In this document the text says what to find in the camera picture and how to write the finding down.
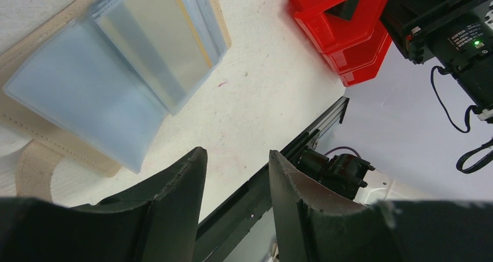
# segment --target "red storage box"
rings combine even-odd
[[[350,20],[328,10],[347,0],[290,0],[295,20],[346,87],[376,77],[392,42],[380,22],[387,0],[359,0]]]

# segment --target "plastic document holder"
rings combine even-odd
[[[197,0],[183,2],[188,7],[175,0],[104,0],[92,15],[171,114],[178,113],[226,51],[222,37],[223,45],[215,48]]]
[[[38,48],[4,92],[135,173],[227,50],[209,0],[99,0]]]
[[[90,21],[47,41],[4,91],[135,172],[167,114]]]

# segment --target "black cable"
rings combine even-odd
[[[446,69],[444,69],[443,67],[439,67],[439,66],[435,66],[435,67],[433,67],[433,69],[431,69],[431,87],[433,87],[433,91],[435,92],[435,94],[438,98],[438,101],[440,102],[440,105],[444,108],[444,111],[445,111],[445,114],[447,115],[448,120],[453,125],[453,127],[455,127],[456,130],[458,130],[459,132],[462,132],[462,133],[469,133],[471,131],[471,123],[470,123],[471,111],[474,114],[480,114],[481,110],[479,110],[478,107],[475,105],[471,105],[467,108],[466,114],[464,116],[464,122],[466,123],[466,130],[462,130],[456,124],[454,124],[452,119],[450,118],[450,115],[449,115],[444,103],[442,102],[442,100],[440,99],[440,96],[438,95],[437,88],[435,87],[435,79],[434,79],[435,76],[434,75],[435,75],[436,70],[438,70],[438,72],[442,75],[449,74],[449,72]],[[482,150],[487,149],[487,148],[492,147],[492,146],[493,146],[493,138],[489,142],[483,144],[481,147],[474,149],[470,152],[467,152],[463,156],[461,156],[460,159],[457,161],[457,164],[455,164],[455,167],[457,168],[457,170],[459,170],[459,172],[464,173],[464,174],[471,174],[471,173],[478,171],[479,169],[485,167],[488,163],[493,161],[493,150],[490,151],[488,154],[486,154],[478,162],[474,163],[472,166],[470,166],[466,169],[464,169],[465,162],[468,159],[470,159],[472,156],[477,154],[478,152],[481,152]]]
[[[460,157],[460,159],[457,161],[457,164],[456,164],[456,168],[457,170],[459,170],[460,172],[464,173],[464,174],[471,174],[471,173],[474,173],[476,171],[478,171],[479,169],[483,168],[484,166],[486,166],[488,163],[492,162],[493,161],[493,150],[490,151],[488,154],[486,154],[482,159],[480,159],[478,162],[476,162],[474,165],[472,165],[471,167],[468,167],[466,169],[464,169],[464,163],[472,156],[474,156],[476,153],[484,150],[484,149],[487,149],[489,147],[493,146],[493,139],[490,140],[489,142],[483,144],[481,147],[475,149],[475,150],[472,150],[470,152],[467,152],[465,153],[463,156]]]
[[[455,127],[456,130],[458,130],[459,132],[462,132],[462,133],[469,133],[471,131],[471,122],[470,122],[471,111],[473,111],[474,114],[479,114],[479,113],[477,113],[478,112],[477,106],[471,105],[466,110],[466,114],[464,115],[464,122],[466,124],[466,130],[462,130],[455,123],[453,123],[452,119],[450,118],[450,114],[448,113],[448,110],[446,109],[444,103],[442,102],[442,99],[438,95],[437,88],[435,87],[435,71],[436,70],[438,70],[438,72],[442,75],[446,75],[446,74],[448,74],[448,72],[443,67],[439,67],[439,66],[435,66],[431,69],[431,77],[430,77],[431,87],[433,88],[433,91],[435,92],[435,95],[437,96],[440,105],[444,109],[448,120],[453,125],[453,127]]]
[[[348,146],[340,146],[340,147],[337,147],[337,148],[334,148],[332,150],[329,150],[328,152],[325,153],[325,156],[328,156],[330,155],[331,153],[335,152],[336,150],[350,150],[351,152],[353,152],[358,158],[361,158],[361,156],[359,155],[359,153],[353,149],[352,147],[348,147]]]

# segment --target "black metal extrusion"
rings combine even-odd
[[[306,147],[314,149],[318,138],[342,123],[349,99],[342,97],[289,143],[281,153],[292,163]],[[221,262],[272,207],[269,168],[262,167],[214,212],[197,230],[193,262]]]

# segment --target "white backdrop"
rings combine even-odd
[[[470,175],[455,169],[462,154],[491,139],[493,128],[475,115],[469,134],[450,125],[430,84],[437,64],[414,65],[392,45],[375,80],[346,90],[346,119],[327,147],[352,146],[382,172],[435,196],[493,199],[493,163]],[[435,83],[452,119],[465,128],[472,101],[452,76],[438,74]]]

